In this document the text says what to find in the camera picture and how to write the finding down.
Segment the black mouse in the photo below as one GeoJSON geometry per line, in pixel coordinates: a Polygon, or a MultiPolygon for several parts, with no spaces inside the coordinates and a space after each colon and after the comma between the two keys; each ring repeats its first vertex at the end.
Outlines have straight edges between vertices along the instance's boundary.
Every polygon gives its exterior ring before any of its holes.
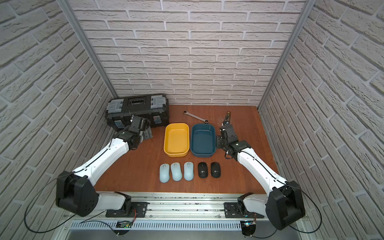
{"type": "Polygon", "coordinates": [[[219,178],[221,176],[221,166],[218,162],[212,162],[212,164],[211,164],[211,176],[213,178],[219,178]]]}
{"type": "Polygon", "coordinates": [[[201,179],[205,179],[208,177],[208,165],[205,162],[200,162],[198,164],[198,175],[201,179]]]}

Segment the light blue mouse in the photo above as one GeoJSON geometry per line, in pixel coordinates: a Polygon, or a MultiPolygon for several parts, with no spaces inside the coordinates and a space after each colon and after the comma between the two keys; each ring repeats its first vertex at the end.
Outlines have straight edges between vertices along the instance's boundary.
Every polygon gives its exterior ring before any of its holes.
{"type": "Polygon", "coordinates": [[[184,179],[191,181],[194,179],[194,163],[186,162],[184,164],[184,179]]]}
{"type": "Polygon", "coordinates": [[[167,183],[170,180],[170,165],[162,164],[159,170],[159,179],[161,183],[167,183]]]}
{"type": "Polygon", "coordinates": [[[180,181],[183,178],[181,165],[178,162],[171,164],[172,178],[175,182],[180,181]]]}

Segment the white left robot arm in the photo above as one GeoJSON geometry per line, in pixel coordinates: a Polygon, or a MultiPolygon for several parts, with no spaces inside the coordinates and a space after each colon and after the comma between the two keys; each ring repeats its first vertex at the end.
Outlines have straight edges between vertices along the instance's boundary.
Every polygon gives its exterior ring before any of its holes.
{"type": "Polygon", "coordinates": [[[134,116],[123,130],[90,160],[72,172],[62,172],[56,183],[56,205],[78,216],[92,211],[108,211],[112,216],[132,212],[131,197],[123,193],[101,194],[94,186],[99,178],[128,151],[136,150],[144,140],[152,138],[148,119],[134,116]]]}

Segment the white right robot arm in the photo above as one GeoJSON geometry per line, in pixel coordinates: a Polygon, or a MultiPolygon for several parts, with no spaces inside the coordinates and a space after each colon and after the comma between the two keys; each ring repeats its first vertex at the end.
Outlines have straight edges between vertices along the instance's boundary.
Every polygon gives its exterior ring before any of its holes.
{"type": "Polygon", "coordinates": [[[273,171],[246,141],[239,141],[230,124],[231,112],[227,112],[217,136],[218,147],[225,151],[226,159],[234,159],[243,165],[260,183],[266,197],[248,193],[238,198],[237,208],[242,216],[259,214],[268,217],[271,224],[282,230],[306,215],[300,185],[288,182],[273,171]]]}

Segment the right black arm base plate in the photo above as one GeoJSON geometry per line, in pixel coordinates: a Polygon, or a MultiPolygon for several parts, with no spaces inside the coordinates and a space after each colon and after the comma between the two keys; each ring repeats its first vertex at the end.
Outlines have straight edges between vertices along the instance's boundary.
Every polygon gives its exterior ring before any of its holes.
{"type": "Polygon", "coordinates": [[[246,218],[253,219],[256,217],[257,219],[263,219],[265,216],[248,212],[245,207],[241,207],[239,203],[224,203],[224,213],[226,219],[235,219],[235,218],[246,218]]]}

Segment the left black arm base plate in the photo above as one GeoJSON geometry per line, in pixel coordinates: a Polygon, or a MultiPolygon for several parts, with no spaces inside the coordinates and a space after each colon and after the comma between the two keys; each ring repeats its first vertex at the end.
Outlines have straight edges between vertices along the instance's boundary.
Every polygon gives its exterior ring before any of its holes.
{"type": "Polygon", "coordinates": [[[107,210],[107,218],[144,218],[148,209],[148,202],[130,202],[120,210],[107,210]]]}

